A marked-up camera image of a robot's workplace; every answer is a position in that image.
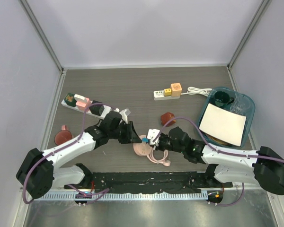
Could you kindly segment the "round pink power socket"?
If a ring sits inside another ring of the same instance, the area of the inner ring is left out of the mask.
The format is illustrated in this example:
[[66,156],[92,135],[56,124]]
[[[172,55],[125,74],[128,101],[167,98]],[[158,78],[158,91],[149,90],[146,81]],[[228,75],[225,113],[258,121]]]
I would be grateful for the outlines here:
[[138,156],[147,156],[151,154],[154,148],[149,144],[143,142],[143,143],[134,143],[133,150],[135,154]]

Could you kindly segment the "yellow plug adapter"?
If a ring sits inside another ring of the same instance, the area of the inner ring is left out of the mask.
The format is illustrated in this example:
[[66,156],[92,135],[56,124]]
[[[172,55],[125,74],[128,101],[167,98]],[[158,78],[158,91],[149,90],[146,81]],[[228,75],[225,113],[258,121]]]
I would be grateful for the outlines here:
[[171,88],[165,88],[164,89],[164,91],[163,91],[164,96],[171,96],[171,94],[172,94]]

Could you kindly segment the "short white power strip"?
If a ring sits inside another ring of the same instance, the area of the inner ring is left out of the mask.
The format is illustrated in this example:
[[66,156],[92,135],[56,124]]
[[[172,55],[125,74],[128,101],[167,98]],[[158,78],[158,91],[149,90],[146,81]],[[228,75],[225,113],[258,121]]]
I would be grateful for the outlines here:
[[161,101],[161,100],[171,100],[171,99],[179,99],[180,96],[164,96],[163,90],[158,90],[153,92],[153,99],[155,101]]

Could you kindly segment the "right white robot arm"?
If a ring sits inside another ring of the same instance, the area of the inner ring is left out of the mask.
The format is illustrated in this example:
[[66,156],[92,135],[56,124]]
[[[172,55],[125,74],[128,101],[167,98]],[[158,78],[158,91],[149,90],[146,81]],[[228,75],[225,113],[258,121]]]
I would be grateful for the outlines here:
[[240,150],[219,147],[194,140],[179,127],[168,134],[149,130],[143,142],[155,150],[174,151],[183,154],[191,163],[208,165],[205,183],[214,187],[219,183],[238,182],[260,186],[277,195],[284,195],[284,159],[271,148]]

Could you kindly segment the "red cube plug adapter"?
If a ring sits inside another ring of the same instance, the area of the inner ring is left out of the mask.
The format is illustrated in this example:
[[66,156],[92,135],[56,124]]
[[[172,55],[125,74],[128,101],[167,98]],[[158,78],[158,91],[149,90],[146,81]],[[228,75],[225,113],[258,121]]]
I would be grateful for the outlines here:
[[164,126],[168,121],[170,121],[167,126],[171,126],[176,123],[176,120],[171,120],[173,118],[175,118],[175,115],[173,113],[166,112],[160,116],[160,123],[162,126]]

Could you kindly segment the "orange cube plug adapter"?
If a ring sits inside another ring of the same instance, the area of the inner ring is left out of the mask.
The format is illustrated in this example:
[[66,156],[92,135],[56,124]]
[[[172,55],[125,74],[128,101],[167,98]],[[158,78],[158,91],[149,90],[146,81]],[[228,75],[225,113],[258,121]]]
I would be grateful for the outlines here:
[[172,83],[170,85],[170,89],[171,89],[171,96],[172,97],[179,97],[179,96],[181,96],[182,86],[181,86],[180,83]]

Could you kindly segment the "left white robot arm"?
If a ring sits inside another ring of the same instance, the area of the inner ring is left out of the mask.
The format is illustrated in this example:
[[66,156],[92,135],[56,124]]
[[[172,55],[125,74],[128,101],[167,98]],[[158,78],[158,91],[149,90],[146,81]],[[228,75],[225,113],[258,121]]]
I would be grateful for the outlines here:
[[110,111],[99,123],[87,127],[79,136],[59,146],[44,151],[37,148],[30,150],[16,173],[16,179],[23,186],[23,193],[38,199],[50,189],[67,184],[88,188],[91,173],[83,164],[68,168],[63,165],[107,144],[110,139],[118,140],[120,144],[142,142],[132,121],[126,122],[120,113]]

